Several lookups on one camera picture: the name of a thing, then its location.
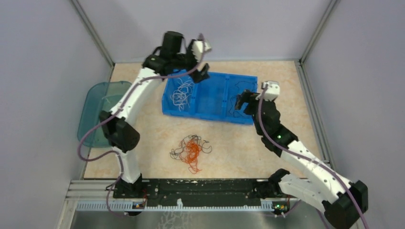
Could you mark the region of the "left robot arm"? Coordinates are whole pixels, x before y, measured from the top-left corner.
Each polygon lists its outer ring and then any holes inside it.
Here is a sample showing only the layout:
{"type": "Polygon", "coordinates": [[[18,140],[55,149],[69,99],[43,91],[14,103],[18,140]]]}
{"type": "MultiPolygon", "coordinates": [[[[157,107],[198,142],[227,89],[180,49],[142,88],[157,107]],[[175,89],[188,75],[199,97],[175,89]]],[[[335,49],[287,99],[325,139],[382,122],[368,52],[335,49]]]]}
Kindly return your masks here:
{"type": "Polygon", "coordinates": [[[123,97],[109,111],[99,113],[104,137],[115,151],[120,166],[118,186],[131,197],[142,194],[143,184],[138,167],[135,147],[140,141],[140,133],[134,128],[137,116],[152,93],[166,79],[190,76],[194,83],[209,78],[209,64],[201,70],[204,55],[212,48],[203,34],[190,40],[181,52],[184,35],[167,31],[160,46],[146,57],[142,67],[123,97]]]}

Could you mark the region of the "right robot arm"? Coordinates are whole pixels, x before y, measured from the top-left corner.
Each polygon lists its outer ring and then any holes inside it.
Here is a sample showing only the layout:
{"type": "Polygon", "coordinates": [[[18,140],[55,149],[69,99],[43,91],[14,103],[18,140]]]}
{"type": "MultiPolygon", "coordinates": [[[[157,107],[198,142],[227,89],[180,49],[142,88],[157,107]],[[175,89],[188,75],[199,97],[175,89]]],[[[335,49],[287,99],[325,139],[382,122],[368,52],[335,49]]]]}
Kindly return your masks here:
{"type": "Polygon", "coordinates": [[[256,132],[265,147],[282,160],[299,169],[303,180],[280,169],[272,175],[269,191],[275,197],[294,196],[314,207],[336,229],[349,229],[358,220],[364,228],[368,210],[368,187],[360,180],[353,182],[339,175],[314,156],[280,121],[275,101],[264,100],[265,91],[243,91],[236,96],[235,109],[247,104],[244,113],[252,117],[256,132]]]}

